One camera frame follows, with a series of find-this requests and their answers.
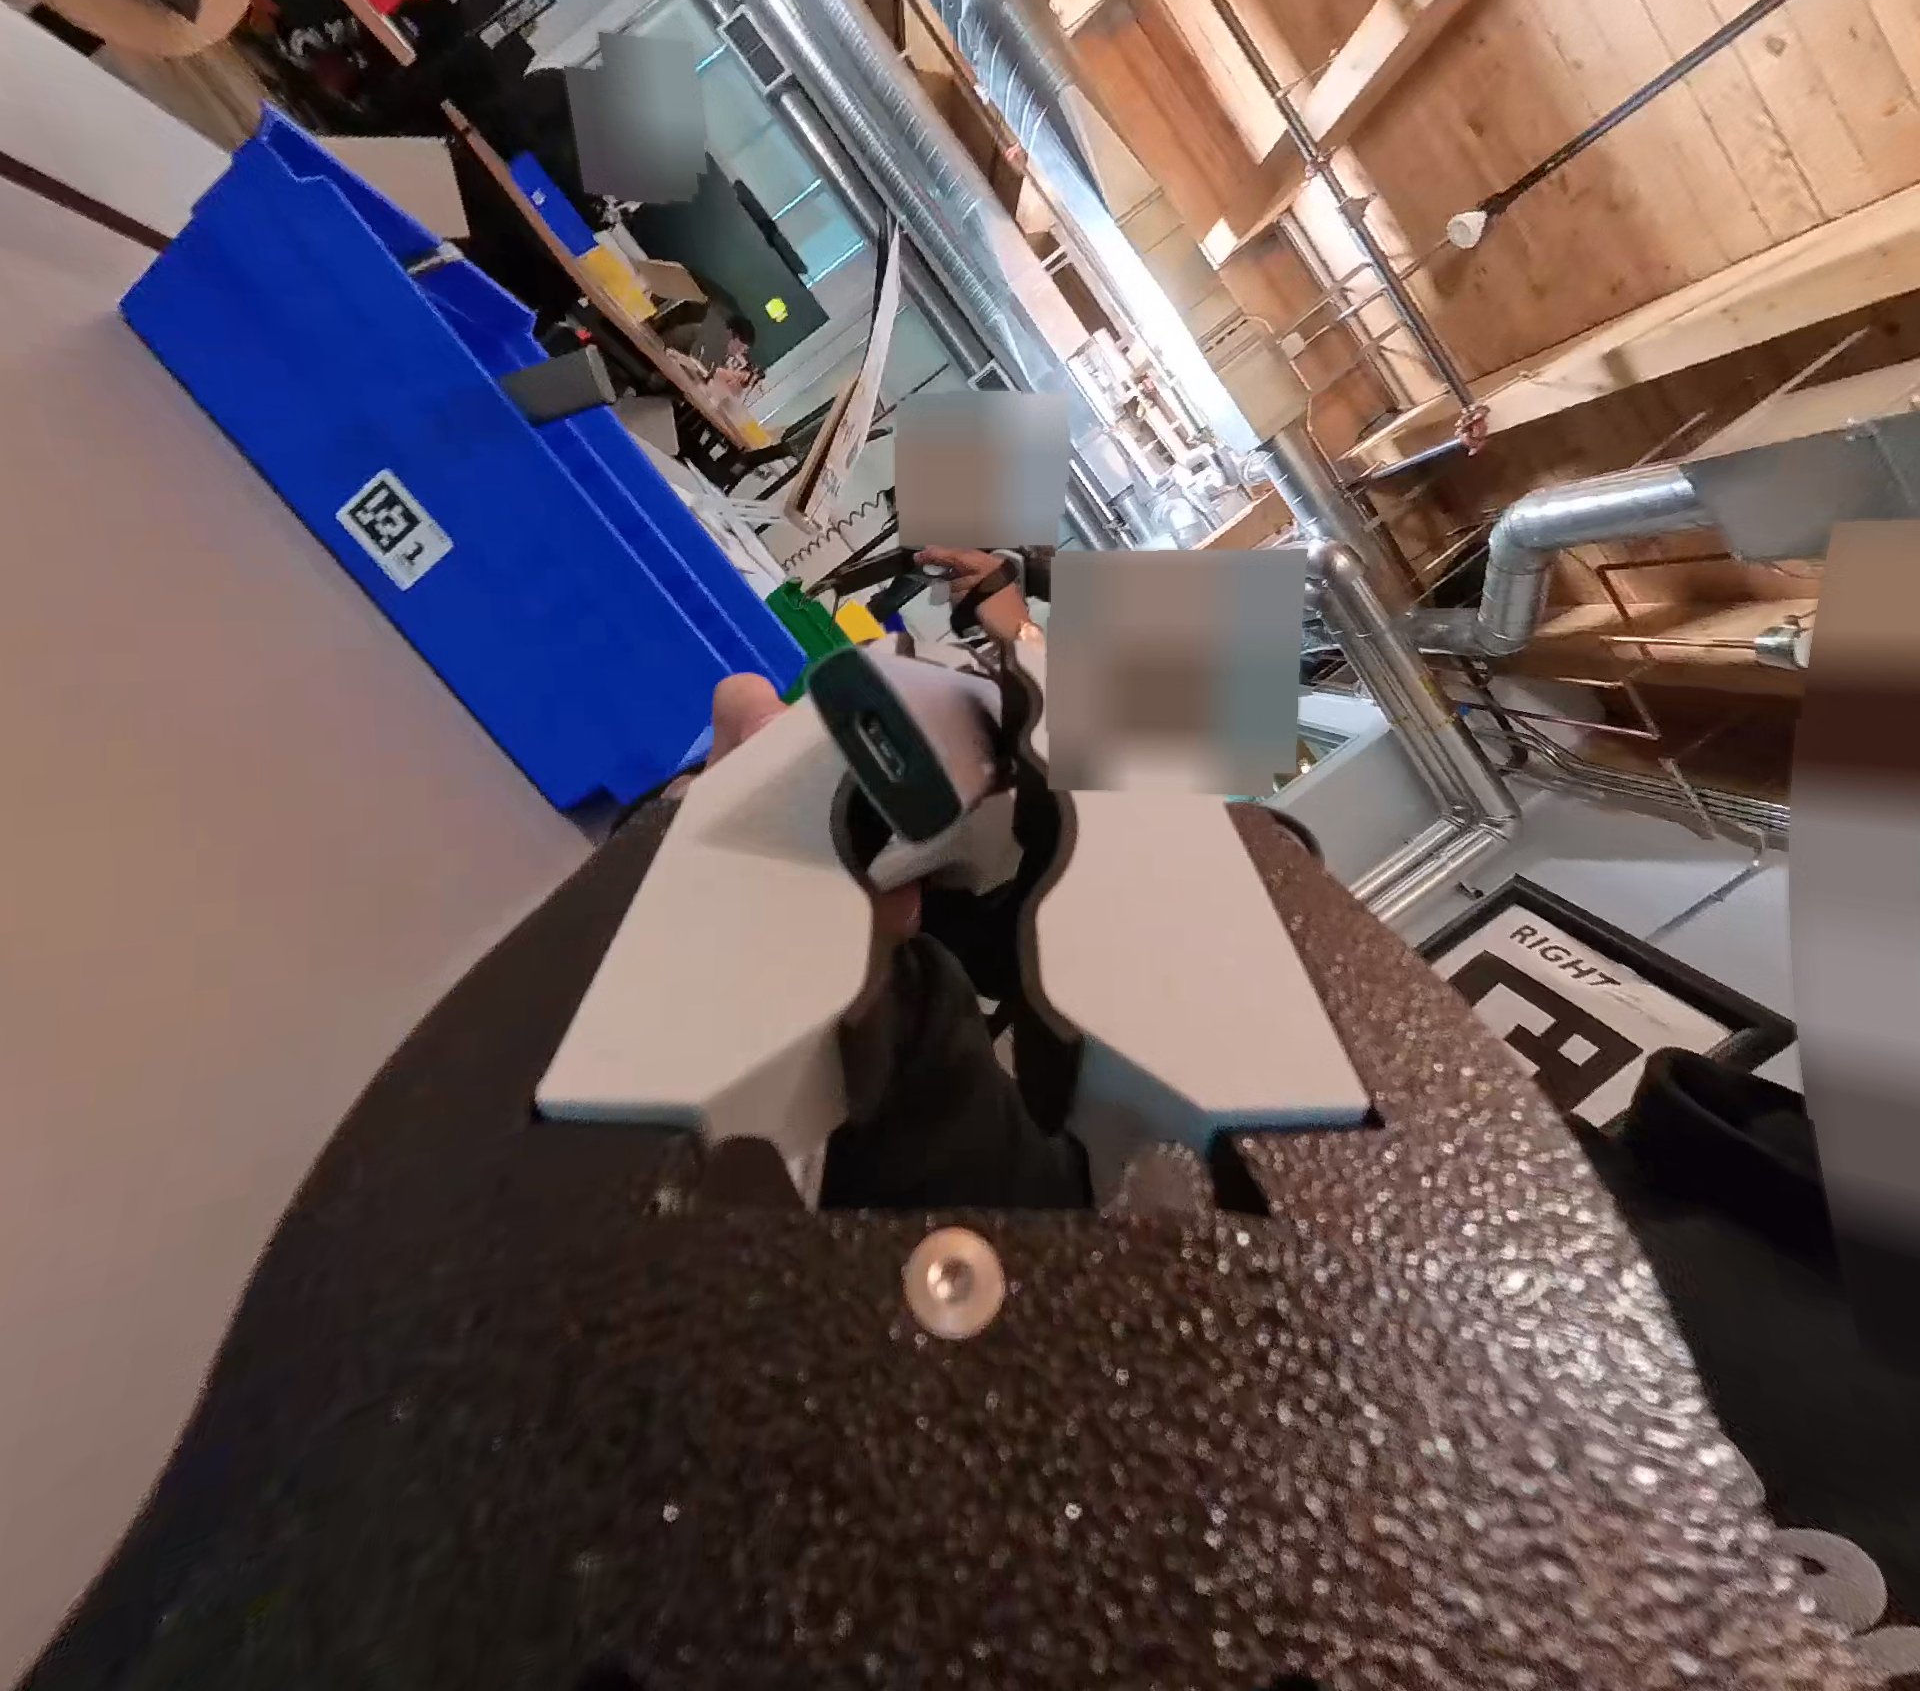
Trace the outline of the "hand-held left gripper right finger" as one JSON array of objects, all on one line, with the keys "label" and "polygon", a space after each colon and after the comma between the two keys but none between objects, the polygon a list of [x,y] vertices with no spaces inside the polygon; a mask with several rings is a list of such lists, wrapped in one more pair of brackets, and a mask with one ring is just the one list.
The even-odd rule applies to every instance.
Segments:
[{"label": "hand-held left gripper right finger", "polygon": [[1047,654],[1004,656],[1020,756],[1063,836],[1030,910],[1035,1010],[1078,1042],[1068,1129],[1089,1149],[1354,1129],[1373,1101],[1244,844],[1191,764],[1152,752],[1121,790],[1063,792]]}]

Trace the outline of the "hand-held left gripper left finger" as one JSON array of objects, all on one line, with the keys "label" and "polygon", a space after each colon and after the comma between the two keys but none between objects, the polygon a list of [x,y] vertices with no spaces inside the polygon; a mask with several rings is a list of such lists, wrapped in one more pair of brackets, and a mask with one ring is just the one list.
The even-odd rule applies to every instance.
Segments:
[{"label": "hand-held left gripper left finger", "polygon": [[901,938],[901,892],[837,848],[846,784],[821,720],[781,716],[688,788],[534,1089],[542,1119],[828,1143],[841,1022]]}]

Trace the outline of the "dark grey USB adapter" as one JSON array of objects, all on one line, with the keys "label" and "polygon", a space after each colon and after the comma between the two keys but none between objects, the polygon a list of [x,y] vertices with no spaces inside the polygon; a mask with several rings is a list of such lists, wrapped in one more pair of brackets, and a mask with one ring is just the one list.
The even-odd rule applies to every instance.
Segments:
[{"label": "dark grey USB adapter", "polygon": [[875,888],[971,870],[994,844],[989,806],[1012,784],[992,678],[872,642],[821,658],[807,698],[885,828]]}]

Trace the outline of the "green plastic bin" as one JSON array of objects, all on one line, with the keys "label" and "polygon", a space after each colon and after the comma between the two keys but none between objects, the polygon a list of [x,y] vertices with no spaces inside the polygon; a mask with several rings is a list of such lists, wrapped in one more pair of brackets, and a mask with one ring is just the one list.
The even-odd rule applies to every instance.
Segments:
[{"label": "green plastic bin", "polygon": [[795,578],[784,580],[767,598],[767,606],[803,652],[800,672],[781,694],[787,704],[795,704],[807,694],[811,676],[823,658],[850,648],[853,640],[828,612],[828,606],[809,598],[805,586]]}]

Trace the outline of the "blue bin with white label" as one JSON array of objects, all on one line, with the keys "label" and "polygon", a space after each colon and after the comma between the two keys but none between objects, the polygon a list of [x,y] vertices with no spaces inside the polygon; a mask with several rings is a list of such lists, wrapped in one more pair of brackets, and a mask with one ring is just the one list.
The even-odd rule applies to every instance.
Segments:
[{"label": "blue bin with white label", "polygon": [[442,244],[265,110],[120,314],[549,804],[630,804],[805,648],[613,408],[516,406],[536,318]]}]

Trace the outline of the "person's right hand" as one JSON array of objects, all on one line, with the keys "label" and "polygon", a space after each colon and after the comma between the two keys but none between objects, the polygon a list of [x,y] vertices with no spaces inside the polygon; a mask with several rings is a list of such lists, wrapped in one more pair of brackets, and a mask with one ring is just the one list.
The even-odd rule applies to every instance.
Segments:
[{"label": "person's right hand", "polygon": [[710,748],[705,770],[715,770],[788,712],[782,694],[749,672],[722,680],[713,696]]}]

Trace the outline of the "black monitor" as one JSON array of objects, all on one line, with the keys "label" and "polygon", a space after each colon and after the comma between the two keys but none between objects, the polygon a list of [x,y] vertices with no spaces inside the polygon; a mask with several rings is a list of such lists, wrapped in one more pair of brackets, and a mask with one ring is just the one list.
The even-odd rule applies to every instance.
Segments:
[{"label": "black monitor", "polygon": [[800,252],[715,158],[705,160],[691,198],[635,206],[627,228],[650,262],[680,264],[726,316],[751,330],[751,356],[760,372],[832,324]]}]

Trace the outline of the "blue plastic bin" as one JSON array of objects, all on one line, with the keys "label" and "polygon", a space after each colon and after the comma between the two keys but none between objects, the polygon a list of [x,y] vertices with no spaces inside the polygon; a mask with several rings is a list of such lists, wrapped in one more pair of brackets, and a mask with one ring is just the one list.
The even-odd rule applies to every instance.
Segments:
[{"label": "blue plastic bin", "polygon": [[508,160],[508,174],[515,188],[570,258],[585,260],[599,248],[589,220],[533,152],[521,152]]}]

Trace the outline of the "white folded card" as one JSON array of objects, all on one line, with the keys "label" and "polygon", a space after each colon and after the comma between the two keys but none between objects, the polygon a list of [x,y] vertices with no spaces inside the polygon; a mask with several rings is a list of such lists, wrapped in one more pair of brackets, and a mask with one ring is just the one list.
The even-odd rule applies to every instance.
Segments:
[{"label": "white folded card", "polygon": [[441,240],[471,236],[453,146],[429,136],[323,136],[344,168]]}]

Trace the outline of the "silver ceiling air duct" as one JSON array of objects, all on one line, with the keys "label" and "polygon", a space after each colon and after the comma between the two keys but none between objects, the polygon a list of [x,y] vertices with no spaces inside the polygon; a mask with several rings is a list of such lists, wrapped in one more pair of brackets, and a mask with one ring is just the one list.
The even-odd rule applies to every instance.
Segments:
[{"label": "silver ceiling air duct", "polygon": [[[797,70],[800,90],[853,150],[880,206],[907,230],[949,296],[990,350],[996,382],[1073,390],[1068,356],[1083,336],[1056,330],[1043,308],[1065,302],[989,176],[963,148],[919,76],[862,0],[738,0]],[[1356,896],[1380,918],[1402,916],[1461,884],[1520,826],[1507,784],[1453,718],[1427,666],[1380,600],[1354,548],[1353,504],[1308,446],[1301,422],[1257,436],[1212,372],[1152,274],[1116,224],[1092,230],[1092,250],[1115,254],[1116,286],[1144,328],[1170,344],[1169,368],[1192,390],[1205,424],[1249,448],[1308,544],[1318,614],[1382,708],[1439,820],[1363,874]]]}]

